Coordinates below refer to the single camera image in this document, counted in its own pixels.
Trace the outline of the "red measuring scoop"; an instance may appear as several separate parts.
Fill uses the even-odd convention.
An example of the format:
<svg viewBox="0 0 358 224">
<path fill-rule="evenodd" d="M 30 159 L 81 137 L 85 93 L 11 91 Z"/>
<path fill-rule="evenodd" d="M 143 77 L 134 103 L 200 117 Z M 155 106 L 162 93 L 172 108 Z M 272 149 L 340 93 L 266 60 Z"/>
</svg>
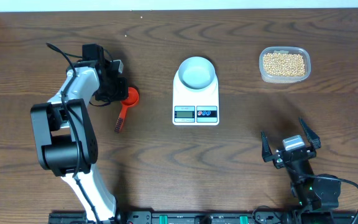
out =
<svg viewBox="0 0 358 224">
<path fill-rule="evenodd" d="M 124 126 L 127 110 L 131 107 L 134 107 L 138 104 L 140 100 L 139 92 L 134 87 L 128 88 L 128 97 L 125 100 L 121 101 L 121 111 L 119 113 L 119 117 L 116 122 L 115 132 L 120 133 L 122 131 L 122 128 Z"/>
</svg>

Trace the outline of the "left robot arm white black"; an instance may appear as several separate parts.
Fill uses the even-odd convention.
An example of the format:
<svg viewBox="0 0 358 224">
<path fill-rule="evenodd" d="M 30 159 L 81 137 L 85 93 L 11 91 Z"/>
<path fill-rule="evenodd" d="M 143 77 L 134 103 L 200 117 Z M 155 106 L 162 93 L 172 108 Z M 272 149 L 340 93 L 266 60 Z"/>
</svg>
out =
<svg viewBox="0 0 358 224">
<path fill-rule="evenodd" d="M 98 143 L 88 113 L 92 99 L 107 106 L 128 98 L 123 68 L 122 61 L 114 60 L 102 46 L 85 44 L 78 60 L 69 63 L 59 91 L 30 109 L 40 166 L 72 188 L 87 222 L 127 222 L 96 165 Z"/>
</svg>

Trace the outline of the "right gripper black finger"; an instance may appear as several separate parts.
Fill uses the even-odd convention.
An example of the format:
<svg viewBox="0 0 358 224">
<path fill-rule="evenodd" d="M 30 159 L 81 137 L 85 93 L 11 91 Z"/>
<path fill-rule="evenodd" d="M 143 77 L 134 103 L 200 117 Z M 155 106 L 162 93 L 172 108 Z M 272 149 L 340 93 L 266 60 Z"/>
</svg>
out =
<svg viewBox="0 0 358 224">
<path fill-rule="evenodd" d="M 302 118 L 298 118 L 298 120 L 301 124 L 301 127 L 308 142 L 311 144 L 311 147 L 313 149 L 319 149 L 321 147 L 321 141 L 319 136 L 306 124 L 306 122 Z"/>
<path fill-rule="evenodd" d="M 273 154 L 270 149 L 267 137 L 263 131 L 261 132 L 261 139 L 262 139 L 262 159 L 264 160 L 264 162 L 269 162 L 272 160 Z"/>
</svg>

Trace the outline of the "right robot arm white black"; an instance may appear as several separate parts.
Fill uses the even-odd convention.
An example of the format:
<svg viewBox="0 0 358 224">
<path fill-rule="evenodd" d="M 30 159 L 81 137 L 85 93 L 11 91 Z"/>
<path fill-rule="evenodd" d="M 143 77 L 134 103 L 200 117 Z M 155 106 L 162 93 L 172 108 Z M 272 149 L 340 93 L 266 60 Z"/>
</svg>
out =
<svg viewBox="0 0 358 224">
<path fill-rule="evenodd" d="M 316 157 L 321 141 L 302 119 L 299 122 L 310 145 L 307 146 L 302 137 L 296 135 L 284 139 L 283 148 L 273 153 L 265 133 L 261 133 L 262 159 L 264 162 L 273 162 L 276 169 L 287 170 L 291 190 L 301 206 L 312 211 L 338 208 L 341 181 L 333 175 L 314 174 L 309 160 Z"/>
</svg>

